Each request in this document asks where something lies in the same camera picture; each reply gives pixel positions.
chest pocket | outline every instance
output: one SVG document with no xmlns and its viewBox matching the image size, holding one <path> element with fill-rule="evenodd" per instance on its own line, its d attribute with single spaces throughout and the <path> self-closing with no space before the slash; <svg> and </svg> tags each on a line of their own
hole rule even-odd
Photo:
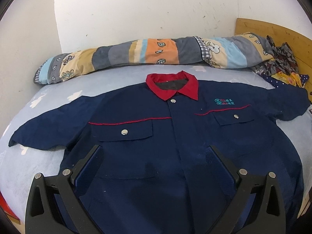
<svg viewBox="0 0 312 234">
<path fill-rule="evenodd" d="M 93 137 L 104 149 L 104 161 L 96 177 L 141 179 L 156 176 L 151 120 L 92 125 L 91 129 Z"/>
<path fill-rule="evenodd" d="M 241 153 L 271 147 L 273 136 L 269 132 L 271 121 L 261 117 L 251 106 L 240 110 L 213 113 L 221 132 L 231 143 L 242 147 Z"/>
</svg>

short sleeve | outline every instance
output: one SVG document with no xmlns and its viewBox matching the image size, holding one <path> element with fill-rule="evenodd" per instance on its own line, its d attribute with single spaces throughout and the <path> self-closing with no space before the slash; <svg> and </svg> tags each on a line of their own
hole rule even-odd
<svg viewBox="0 0 312 234">
<path fill-rule="evenodd" d="M 69 104 L 27 121 L 14 132 L 9 147 L 19 143 L 41 150 L 58 145 L 70 148 L 77 141 L 100 101 L 100 96 L 81 96 Z"/>
<path fill-rule="evenodd" d="M 289 121 L 303 115 L 311 102 L 304 88 L 285 85 L 269 91 L 268 106 L 275 110 L 271 115 L 275 119 Z"/>
</svg>

red collar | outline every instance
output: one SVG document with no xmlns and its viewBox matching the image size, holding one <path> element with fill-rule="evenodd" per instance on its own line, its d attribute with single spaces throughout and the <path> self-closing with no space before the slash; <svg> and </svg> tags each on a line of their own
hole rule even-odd
<svg viewBox="0 0 312 234">
<path fill-rule="evenodd" d="M 162 90 L 155 84 L 181 80 L 185 78 L 188 79 L 188 82 L 180 90 Z M 177 92 L 188 96 L 191 99 L 198 100 L 198 81 L 195 76 L 184 71 L 181 71 L 177 74 L 149 74 L 146 78 L 146 84 L 151 89 L 151 91 L 162 100 L 168 100 Z"/>
</svg>

bed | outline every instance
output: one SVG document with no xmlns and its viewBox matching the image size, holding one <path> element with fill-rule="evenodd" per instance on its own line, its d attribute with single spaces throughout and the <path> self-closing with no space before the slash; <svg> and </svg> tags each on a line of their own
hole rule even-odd
<svg viewBox="0 0 312 234">
<path fill-rule="evenodd" d="M 297 32 L 274 24 L 251 20 L 237 19 L 235 34 L 253 32 L 266 37 L 270 35 L 277 45 L 288 42 L 299 64 L 301 74 L 310 75 L 305 88 L 312 101 L 312 40 Z M 0 190 L 13 212 L 22 220 L 25 219 L 28 193 L 36 173 L 44 176 L 56 175 L 63 159 L 64 149 L 53 148 L 40 151 L 33 148 L 15 145 L 8 147 L 13 132 L 29 119 L 43 112 L 55 109 L 75 100 L 81 95 L 96 96 L 128 85 L 142 83 L 150 73 L 177 73 L 184 70 L 196 76 L 198 80 L 240 82 L 266 89 L 273 86 L 248 68 L 218 69 L 207 66 L 207 63 L 190 65 L 142 65 L 102 70 L 88 75 L 73 78 L 65 83 L 47 85 L 29 101 L 14 117 L 0 139 Z M 277 121 L 294 144 L 303 165 L 305 197 L 312 187 L 312 111 L 310 108 L 302 116 L 292 121 Z"/>
</svg>

shirt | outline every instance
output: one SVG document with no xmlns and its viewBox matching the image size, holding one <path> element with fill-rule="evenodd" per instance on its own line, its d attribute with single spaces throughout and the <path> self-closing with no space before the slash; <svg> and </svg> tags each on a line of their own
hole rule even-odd
<svg viewBox="0 0 312 234">
<path fill-rule="evenodd" d="M 9 146 L 65 146 L 64 169 L 101 145 L 104 161 L 79 199 L 105 234 L 202 234 L 231 199 L 207 164 L 215 145 L 238 168 L 276 174 L 289 227 L 302 202 L 302 165 L 276 119 L 294 119 L 309 105 L 306 90 L 291 85 L 266 90 L 184 71 L 151 74 L 29 120 Z"/>
</svg>

